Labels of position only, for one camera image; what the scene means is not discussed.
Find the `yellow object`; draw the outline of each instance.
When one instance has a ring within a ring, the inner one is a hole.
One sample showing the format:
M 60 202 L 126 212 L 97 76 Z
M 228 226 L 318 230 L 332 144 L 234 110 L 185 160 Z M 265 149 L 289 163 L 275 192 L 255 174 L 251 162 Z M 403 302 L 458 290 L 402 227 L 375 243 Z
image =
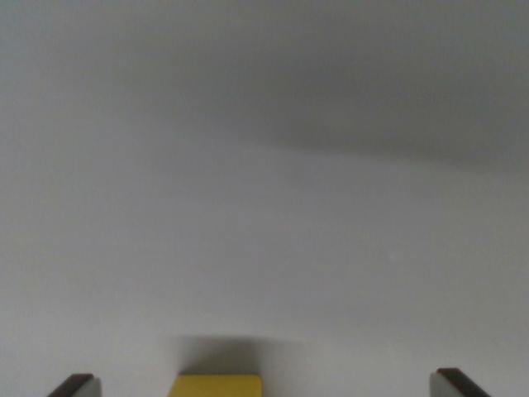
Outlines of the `yellow object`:
M 257 375 L 180 375 L 167 397 L 261 397 Z

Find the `dark edge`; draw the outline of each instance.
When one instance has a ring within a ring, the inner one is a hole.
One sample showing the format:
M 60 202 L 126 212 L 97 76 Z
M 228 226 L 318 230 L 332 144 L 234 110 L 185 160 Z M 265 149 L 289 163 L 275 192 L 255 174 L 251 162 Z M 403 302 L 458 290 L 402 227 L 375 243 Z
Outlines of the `dark edge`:
M 464 397 L 490 397 L 459 368 L 439 368 L 437 373 L 443 375 Z
M 81 386 L 92 379 L 92 374 L 72 374 L 57 389 L 53 390 L 48 397 L 71 397 Z

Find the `yellow block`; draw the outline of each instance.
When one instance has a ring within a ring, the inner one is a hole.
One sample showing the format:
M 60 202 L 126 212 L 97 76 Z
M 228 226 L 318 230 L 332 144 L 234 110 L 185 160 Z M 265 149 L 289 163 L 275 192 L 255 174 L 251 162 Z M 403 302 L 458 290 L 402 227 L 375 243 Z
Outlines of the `yellow block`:
M 167 397 L 261 397 L 257 375 L 180 375 Z

